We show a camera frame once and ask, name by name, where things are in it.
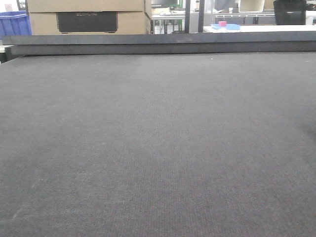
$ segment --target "black label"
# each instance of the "black label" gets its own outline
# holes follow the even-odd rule
[[[102,12],[57,12],[58,29],[68,32],[116,32],[118,13]]]

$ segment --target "blue tray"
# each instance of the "blue tray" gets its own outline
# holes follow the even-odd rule
[[[26,11],[0,12],[0,40],[2,36],[25,36],[31,34],[31,22]]]
[[[212,24],[211,25],[214,29],[222,29],[225,28],[229,31],[238,31],[240,30],[240,25],[236,25],[236,24],[227,24],[226,26],[219,26],[218,24]]]

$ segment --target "gray carpet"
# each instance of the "gray carpet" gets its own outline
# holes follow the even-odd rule
[[[0,65],[1,237],[315,237],[316,53]]]

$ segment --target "black bar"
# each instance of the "black bar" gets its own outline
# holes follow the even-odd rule
[[[199,33],[203,33],[204,10],[205,10],[205,0],[199,0],[199,11],[198,11],[198,32]]]
[[[316,41],[316,31],[236,32],[170,35],[3,36],[3,45],[135,45]]]
[[[186,17],[184,32],[188,34],[190,32],[190,11],[191,11],[191,0],[186,0]]]
[[[252,23],[253,23],[254,25],[258,25],[258,23],[259,23],[259,17],[254,17],[253,20],[252,20]]]
[[[150,34],[154,34],[155,33],[155,21],[151,20],[150,21]]]
[[[19,55],[187,54],[304,51],[316,51],[316,41],[140,45],[23,45],[12,47],[12,53]]]
[[[164,29],[164,34],[168,34],[168,20],[163,20],[163,29]]]
[[[20,54],[12,53],[12,48],[14,48],[14,46],[6,47],[6,48],[5,48],[5,55],[6,55],[7,61],[10,61],[10,60],[12,60],[12,59],[15,59],[15,58],[18,58],[18,57],[21,57],[21,56],[22,56],[22,55],[20,55]]]
[[[5,53],[0,53],[0,63],[5,63],[7,60]]]

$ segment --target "pink object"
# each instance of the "pink object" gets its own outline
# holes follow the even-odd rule
[[[227,21],[219,21],[218,26],[225,27],[227,25]]]

